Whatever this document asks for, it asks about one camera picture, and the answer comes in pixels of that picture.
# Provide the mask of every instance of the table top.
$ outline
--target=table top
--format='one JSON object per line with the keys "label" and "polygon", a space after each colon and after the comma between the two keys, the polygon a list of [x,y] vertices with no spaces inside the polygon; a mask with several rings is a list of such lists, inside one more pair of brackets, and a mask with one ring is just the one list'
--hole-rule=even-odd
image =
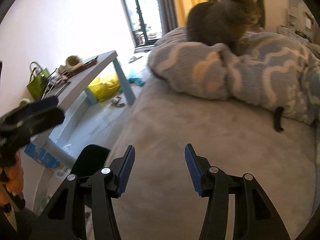
{"label": "table top", "polygon": [[[58,107],[61,108],[64,112],[66,112],[69,109],[69,107],[72,105],[72,103],[78,98],[78,96],[85,90],[85,88],[97,77],[97,75],[106,66],[108,66],[112,61],[114,61],[117,56],[118,54],[115,50],[100,54],[98,55],[98,62],[96,65],[70,78],[69,79],[69,81],[71,82],[70,85],[68,85],[63,90],[63,92],[61,92],[60,95],[58,96],[58,99],[59,99]],[[95,57],[96,56],[86,59],[84,60],[84,62],[94,59]],[[49,93],[49,96],[56,95],[57,92],[59,92],[59,90],[63,86],[64,85],[61,85],[53,89]],[[32,142],[35,143],[37,147],[43,146],[47,138],[51,134],[52,130],[53,128],[36,135],[35,137],[32,138]]]}

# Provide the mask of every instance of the human hand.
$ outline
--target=human hand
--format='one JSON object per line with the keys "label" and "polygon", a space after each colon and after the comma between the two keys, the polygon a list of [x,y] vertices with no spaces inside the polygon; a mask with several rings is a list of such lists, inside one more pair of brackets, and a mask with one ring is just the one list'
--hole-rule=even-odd
{"label": "human hand", "polygon": [[[5,174],[7,175],[9,181],[5,184],[7,191],[13,195],[17,195],[23,190],[23,169],[21,167],[20,152],[18,151],[15,155],[16,164],[11,167],[4,167]],[[0,193],[0,205],[4,206],[8,203],[6,198],[2,193]]]}

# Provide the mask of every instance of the yellow plastic bag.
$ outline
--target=yellow plastic bag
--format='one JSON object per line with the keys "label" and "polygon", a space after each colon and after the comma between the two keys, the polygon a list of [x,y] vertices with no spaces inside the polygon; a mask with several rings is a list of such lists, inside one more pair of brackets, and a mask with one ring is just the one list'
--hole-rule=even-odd
{"label": "yellow plastic bag", "polygon": [[106,101],[120,89],[118,76],[111,74],[103,78],[97,77],[89,84],[88,89],[99,102]]}

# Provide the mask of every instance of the beige bed sheet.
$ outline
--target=beige bed sheet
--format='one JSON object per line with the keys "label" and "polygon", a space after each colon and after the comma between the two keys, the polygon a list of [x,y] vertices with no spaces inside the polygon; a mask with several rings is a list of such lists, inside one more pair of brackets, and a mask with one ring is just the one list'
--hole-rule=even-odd
{"label": "beige bed sheet", "polygon": [[[113,200],[122,240],[199,238],[208,198],[193,189],[187,143],[227,174],[252,173],[296,237],[312,212],[315,129],[289,119],[282,126],[285,132],[276,133],[272,114],[260,107],[179,94],[151,77],[107,160],[122,156],[129,144],[136,149],[126,192]],[[93,239],[92,221],[88,234]]]}

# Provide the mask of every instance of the glass door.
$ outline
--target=glass door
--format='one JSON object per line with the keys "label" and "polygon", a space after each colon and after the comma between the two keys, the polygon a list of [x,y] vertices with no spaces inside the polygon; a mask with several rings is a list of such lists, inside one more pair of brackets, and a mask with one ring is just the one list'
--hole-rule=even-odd
{"label": "glass door", "polygon": [[136,47],[162,37],[158,0],[124,0]]}

